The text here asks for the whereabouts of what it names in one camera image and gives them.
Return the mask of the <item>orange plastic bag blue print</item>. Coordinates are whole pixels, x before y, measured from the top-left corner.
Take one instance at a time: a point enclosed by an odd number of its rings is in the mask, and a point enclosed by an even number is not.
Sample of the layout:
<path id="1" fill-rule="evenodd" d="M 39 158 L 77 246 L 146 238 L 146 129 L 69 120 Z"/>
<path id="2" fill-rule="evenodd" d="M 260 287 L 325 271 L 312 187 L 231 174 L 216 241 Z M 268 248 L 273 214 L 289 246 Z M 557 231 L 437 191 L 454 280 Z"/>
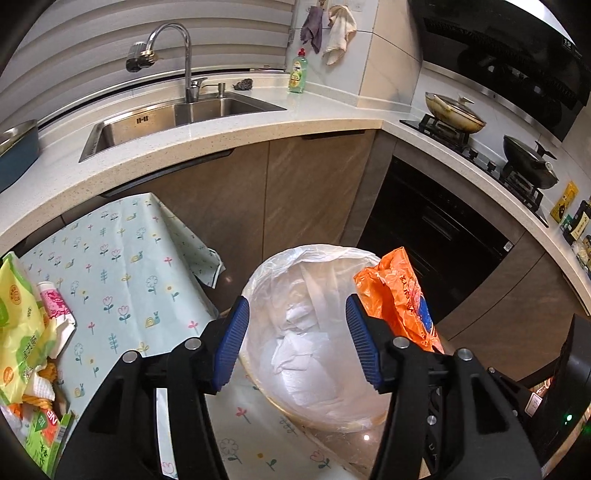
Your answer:
<path id="1" fill-rule="evenodd" d="M 356 273 L 353 282 L 366 312 L 384 320 L 394 335 L 408 338 L 425 351 L 445 352 L 404 247 Z"/>

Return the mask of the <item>pink white paper cup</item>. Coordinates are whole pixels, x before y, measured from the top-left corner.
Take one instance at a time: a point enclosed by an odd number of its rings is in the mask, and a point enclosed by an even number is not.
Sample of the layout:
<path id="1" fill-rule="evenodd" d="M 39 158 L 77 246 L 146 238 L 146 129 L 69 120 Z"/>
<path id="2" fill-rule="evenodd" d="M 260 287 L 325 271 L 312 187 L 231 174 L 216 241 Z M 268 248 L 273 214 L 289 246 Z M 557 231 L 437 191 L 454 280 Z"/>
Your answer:
<path id="1" fill-rule="evenodd" d="M 76 321 L 61 293 L 52 282 L 39 282 L 37 287 L 50 319 L 55 321 L 56 340 L 49 357 L 51 359 L 57 359 L 69 338 L 74 333 Z"/>

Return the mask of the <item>orange foam fruit net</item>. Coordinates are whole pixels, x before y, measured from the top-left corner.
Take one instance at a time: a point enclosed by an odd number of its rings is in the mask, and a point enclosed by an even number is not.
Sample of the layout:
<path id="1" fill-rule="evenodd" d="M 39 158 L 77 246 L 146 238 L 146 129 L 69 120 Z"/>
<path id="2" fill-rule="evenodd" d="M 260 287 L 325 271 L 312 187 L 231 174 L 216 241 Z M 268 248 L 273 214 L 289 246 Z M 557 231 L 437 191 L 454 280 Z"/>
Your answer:
<path id="1" fill-rule="evenodd" d="M 51 410 L 56 398 L 53 383 L 58 377 L 58 370 L 54 362 L 48 362 L 46 367 L 35 372 L 25 389 L 20 403 L 8 405 L 8 409 L 18 418 L 23 418 L 25 404 L 42 410 Z"/>

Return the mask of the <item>bin with white liner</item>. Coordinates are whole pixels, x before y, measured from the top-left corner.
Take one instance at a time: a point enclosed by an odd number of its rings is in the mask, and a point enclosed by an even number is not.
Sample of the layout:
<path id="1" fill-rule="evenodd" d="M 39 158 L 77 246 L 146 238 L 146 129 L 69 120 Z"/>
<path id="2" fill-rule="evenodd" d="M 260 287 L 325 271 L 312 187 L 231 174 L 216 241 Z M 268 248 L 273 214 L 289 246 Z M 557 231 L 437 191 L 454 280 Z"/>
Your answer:
<path id="1" fill-rule="evenodd" d="M 263 261 L 242 290 L 249 328 L 240 361 L 263 395 L 304 426 L 351 433 L 386 419 L 390 398 L 367 383 L 346 324 L 353 277 L 378 262 L 353 247 L 297 246 Z"/>

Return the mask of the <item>floral light blue tablecloth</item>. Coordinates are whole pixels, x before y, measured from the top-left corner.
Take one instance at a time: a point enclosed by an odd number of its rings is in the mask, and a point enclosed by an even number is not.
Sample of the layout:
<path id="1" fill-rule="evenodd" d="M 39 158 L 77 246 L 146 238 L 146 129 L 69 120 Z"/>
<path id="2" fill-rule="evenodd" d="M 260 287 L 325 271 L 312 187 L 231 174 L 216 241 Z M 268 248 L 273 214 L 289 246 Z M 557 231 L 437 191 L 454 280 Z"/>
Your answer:
<path id="1" fill-rule="evenodd" d="M 217 316 L 205 291 L 221 258 L 156 197 L 113 201 L 27 249 L 33 282 L 51 282 L 76 322 L 58 385 L 80 417 L 116 360 L 170 351 Z M 207 401 L 232 479 L 349 479 L 353 470 L 273 408 L 245 373 Z"/>

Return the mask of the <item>black built-in oven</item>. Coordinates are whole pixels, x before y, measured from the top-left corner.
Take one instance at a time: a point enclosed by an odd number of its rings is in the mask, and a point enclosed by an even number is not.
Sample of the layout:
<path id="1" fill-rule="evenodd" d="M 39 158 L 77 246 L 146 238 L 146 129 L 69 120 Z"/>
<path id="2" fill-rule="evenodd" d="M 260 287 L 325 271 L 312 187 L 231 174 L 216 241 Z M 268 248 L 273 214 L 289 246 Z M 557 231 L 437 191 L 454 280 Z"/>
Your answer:
<path id="1" fill-rule="evenodd" d="M 434 323 L 479 287 L 513 247 L 493 224 L 420 170 L 394 157 L 358 247 L 403 247 Z"/>

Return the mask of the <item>dark condiment bottle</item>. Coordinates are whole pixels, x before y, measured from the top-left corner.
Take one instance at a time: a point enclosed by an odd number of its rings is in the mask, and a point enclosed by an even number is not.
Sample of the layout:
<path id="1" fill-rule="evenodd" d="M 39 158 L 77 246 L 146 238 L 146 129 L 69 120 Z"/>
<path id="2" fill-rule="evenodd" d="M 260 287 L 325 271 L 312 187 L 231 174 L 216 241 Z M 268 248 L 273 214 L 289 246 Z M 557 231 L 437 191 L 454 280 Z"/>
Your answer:
<path id="1" fill-rule="evenodd" d="M 590 201 L 583 200 L 575 216 L 571 218 L 568 225 L 564 228 L 563 237 L 569 245 L 576 242 L 584 233 L 590 222 Z"/>

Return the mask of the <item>black wok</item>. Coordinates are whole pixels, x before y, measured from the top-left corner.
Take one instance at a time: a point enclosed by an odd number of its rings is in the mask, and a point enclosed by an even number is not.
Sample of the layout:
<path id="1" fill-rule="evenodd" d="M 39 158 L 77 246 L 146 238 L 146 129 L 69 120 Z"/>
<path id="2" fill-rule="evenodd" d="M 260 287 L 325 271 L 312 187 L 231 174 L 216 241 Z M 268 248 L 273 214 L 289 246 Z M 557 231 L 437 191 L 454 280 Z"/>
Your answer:
<path id="1" fill-rule="evenodd" d="M 503 167 L 503 174 L 508 177 L 511 173 L 520 174 L 533 187 L 549 189 L 559 181 L 554 167 L 545 156 L 555 159 L 551 151 L 545 149 L 536 141 L 537 149 L 526 145 L 521 140 L 505 135 L 503 150 L 507 163 Z"/>

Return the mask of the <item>stainless steel sink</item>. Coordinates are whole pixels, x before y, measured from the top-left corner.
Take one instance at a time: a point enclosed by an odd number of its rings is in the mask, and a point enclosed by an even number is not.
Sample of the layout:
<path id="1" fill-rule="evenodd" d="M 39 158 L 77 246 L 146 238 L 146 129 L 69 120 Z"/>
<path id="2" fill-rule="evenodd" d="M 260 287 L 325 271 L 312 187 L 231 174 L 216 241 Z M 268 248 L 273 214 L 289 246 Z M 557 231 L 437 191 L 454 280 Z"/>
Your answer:
<path id="1" fill-rule="evenodd" d="M 283 107 L 236 93 L 204 95 L 195 103 L 171 100 L 112 116 L 95 124 L 79 162 L 104 150 L 176 127 L 230 116 L 284 111 Z"/>

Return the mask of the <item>wok with glass lid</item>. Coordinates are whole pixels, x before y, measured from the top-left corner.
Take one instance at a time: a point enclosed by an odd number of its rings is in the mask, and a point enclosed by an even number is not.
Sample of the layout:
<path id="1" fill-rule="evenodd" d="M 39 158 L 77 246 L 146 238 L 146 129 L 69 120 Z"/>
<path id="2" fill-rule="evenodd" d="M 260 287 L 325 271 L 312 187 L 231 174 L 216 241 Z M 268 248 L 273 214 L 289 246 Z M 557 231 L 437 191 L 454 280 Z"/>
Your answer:
<path id="1" fill-rule="evenodd" d="M 475 134 L 480 132 L 486 122 L 473 112 L 468 105 L 473 101 L 465 96 L 453 99 L 444 95 L 426 92 L 425 102 L 433 116 L 456 130 Z"/>

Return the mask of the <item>dark blue basin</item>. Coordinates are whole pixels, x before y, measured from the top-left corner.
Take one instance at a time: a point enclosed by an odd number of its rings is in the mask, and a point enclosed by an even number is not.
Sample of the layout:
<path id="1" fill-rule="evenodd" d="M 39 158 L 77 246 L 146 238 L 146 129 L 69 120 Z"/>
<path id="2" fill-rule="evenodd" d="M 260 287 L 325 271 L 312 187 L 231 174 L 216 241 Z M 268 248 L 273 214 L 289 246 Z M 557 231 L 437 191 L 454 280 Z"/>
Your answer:
<path id="1" fill-rule="evenodd" d="M 0 192 L 13 185 L 40 155 L 39 135 L 29 134 L 0 157 Z"/>

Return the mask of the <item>green dish soap bottle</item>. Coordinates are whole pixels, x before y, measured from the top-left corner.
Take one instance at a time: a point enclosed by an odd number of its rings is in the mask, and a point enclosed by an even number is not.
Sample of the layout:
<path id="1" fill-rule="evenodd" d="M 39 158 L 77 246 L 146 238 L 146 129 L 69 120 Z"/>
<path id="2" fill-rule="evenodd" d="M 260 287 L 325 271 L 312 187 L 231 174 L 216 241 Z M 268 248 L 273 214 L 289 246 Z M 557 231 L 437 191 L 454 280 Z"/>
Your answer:
<path id="1" fill-rule="evenodd" d="M 308 59 L 304 48 L 297 51 L 297 56 L 291 64 L 290 80 L 287 88 L 290 93 L 303 93 L 307 83 Z"/>

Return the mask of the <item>black range hood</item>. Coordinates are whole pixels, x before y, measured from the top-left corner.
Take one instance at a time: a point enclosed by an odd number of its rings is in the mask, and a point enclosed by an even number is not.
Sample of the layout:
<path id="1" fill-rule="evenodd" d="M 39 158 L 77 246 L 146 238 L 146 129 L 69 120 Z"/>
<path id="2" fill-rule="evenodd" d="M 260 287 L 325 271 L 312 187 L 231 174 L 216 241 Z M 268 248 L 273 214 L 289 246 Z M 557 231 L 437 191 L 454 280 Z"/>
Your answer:
<path id="1" fill-rule="evenodd" d="M 412 1 L 425 66 L 562 142 L 590 99 L 575 44 L 508 1 Z"/>

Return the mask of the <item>grey window blind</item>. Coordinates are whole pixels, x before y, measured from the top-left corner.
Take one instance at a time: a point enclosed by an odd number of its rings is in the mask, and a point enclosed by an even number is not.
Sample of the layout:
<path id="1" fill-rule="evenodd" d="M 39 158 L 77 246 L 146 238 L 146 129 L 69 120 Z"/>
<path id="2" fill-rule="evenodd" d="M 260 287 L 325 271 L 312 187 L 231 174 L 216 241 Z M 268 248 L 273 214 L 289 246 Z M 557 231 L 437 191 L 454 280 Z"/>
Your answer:
<path id="1" fill-rule="evenodd" d="M 162 24 L 191 38 L 194 73 L 281 69 L 293 1 L 55 1 L 28 29 L 1 73 L 1 125 L 41 120 L 103 91 L 184 73 L 184 40 L 166 29 L 156 62 L 125 67 L 131 46 Z"/>

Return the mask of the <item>cream hanging cloth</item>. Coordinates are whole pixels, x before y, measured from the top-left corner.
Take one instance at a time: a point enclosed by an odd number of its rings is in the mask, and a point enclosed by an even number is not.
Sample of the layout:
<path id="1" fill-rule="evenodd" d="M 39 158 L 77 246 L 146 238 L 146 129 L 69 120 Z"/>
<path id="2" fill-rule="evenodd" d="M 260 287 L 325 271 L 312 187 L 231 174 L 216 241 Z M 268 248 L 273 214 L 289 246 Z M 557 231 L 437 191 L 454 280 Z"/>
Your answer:
<path id="1" fill-rule="evenodd" d="M 335 65 L 346 54 L 349 41 L 356 35 L 356 19 L 346 5 L 329 8 L 329 40 L 322 58 L 328 66 Z"/>

